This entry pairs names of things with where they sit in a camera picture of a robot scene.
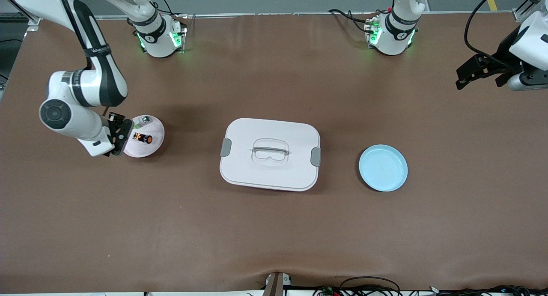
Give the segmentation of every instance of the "white robotic arm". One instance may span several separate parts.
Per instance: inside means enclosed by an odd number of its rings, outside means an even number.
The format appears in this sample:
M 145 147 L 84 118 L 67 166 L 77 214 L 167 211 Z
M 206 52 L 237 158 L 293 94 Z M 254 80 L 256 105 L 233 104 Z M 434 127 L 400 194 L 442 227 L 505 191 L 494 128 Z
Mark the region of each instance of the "white robotic arm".
M 92 156 L 121 154 L 131 130 L 131 120 L 114 113 L 105 119 L 88 109 L 98 105 L 115 107 L 124 101 L 128 92 L 110 46 L 88 6 L 79 0 L 15 1 L 35 15 L 74 31 L 88 58 L 85 69 L 53 73 L 47 99 L 39 109 L 43 124 L 54 132 L 78 139 Z
M 142 47 L 154 57 L 167 57 L 183 48 L 186 25 L 162 15 L 149 0 L 106 0 L 124 12 L 137 29 Z
M 522 15 L 521 25 L 502 40 L 497 52 L 476 54 L 460 66 L 456 88 L 500 74 L 495 79 L 498 87 L 507 85 L 512 91 L 548 89 L 547 7 L 548 0 L 539 1 Z
M 387 55 L 402 53 L 415 33 L 426 0 L 394 0 L 391 11 L 380 13 L 368 26 L 370 46 Z

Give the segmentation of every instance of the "brown table surface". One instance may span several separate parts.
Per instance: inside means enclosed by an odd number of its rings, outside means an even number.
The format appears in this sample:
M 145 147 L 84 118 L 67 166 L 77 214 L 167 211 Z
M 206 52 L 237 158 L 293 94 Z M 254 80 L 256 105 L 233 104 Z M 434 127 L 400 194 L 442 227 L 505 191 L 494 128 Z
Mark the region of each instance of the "brown table surface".
M 384 276 L 407 290 L 548 284 L 548 93 L 464 91 L 468 15 L 425 15 L 404 54 L 366 49 L 351 21 L 247 16 L 190 21 L 187 50 L 141 53 L 125 21 L 101 21 L 129 97 L 167 136 L 151 158 L 90 157 L 41 124 L 57 70 L 84 66 L 76 37 L 41 23 L 22 44 L 0 105 L 1 292 L 258 288 Z M 517 24 L 478 15 L 493 52 Z M 308 123 L 322 165 L 304 193 L 230 185 L 221 141 L 241 117 Z M 362 183 L 357 159 L 389 144 L 407 159 L 396 192 Z

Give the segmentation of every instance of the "battery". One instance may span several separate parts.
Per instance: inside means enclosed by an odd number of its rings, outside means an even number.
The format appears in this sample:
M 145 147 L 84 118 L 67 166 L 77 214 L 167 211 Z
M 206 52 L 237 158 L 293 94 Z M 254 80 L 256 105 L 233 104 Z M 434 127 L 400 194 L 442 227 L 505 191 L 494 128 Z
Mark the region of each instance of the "battery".
M 152 135 L 145 135 L 136 132 L 135 134 L 133 134 L 133 140 L 150 144 L 152 143 Z

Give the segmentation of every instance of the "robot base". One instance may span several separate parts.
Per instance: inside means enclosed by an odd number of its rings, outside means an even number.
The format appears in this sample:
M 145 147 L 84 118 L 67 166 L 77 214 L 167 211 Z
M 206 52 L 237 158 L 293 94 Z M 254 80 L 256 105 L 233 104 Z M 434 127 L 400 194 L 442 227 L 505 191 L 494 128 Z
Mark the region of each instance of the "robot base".
M 415 30 L 408 36 L 409 39 L 396 40 L 383 26 L 385 25 L 385 19 L 388 17 L 389 14 L 381 13 L 372 18 L 370 25 L 365 25 L 366 30 L 373 32 L 372 34 L 366 33 L 366 40 L 369 48 L 376 48 L 382 54 L 393 56 L 401 54 L 411 45 Z
M 141 128 L 133 128 L 131 131 L 124 149 L 124 153 L 129 157 L 147 157 L 155 153 L 162 146 L 166 134 L 164 125 L 154 116 L 149 116 L 149 118 L 151 122 Z
M 155 44 L 146 42 L 139 33 L 137 38 L 141 43 L 141 49 L 145 54 L 149 54 L 156 58 L 165 58 L 171 56 L 173 53 L 184 53 L 186 44 L 186 24 L 181 23 L 173 19 L 168 15 L 161 15 L 166 24 L 169 25 L 169 30 L 158 38 L 158 42 Z

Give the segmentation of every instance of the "blue dish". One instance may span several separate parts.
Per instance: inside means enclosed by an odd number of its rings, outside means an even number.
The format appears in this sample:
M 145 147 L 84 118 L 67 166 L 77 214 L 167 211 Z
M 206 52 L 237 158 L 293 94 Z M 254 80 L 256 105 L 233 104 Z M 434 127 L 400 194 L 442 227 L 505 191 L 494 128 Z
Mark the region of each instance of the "blue dish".
M 367 148 L 360 157 L 360 175 L 375 190 L 399 189 L 407 179 L 407 162 L 403 155 L 388 145 Z

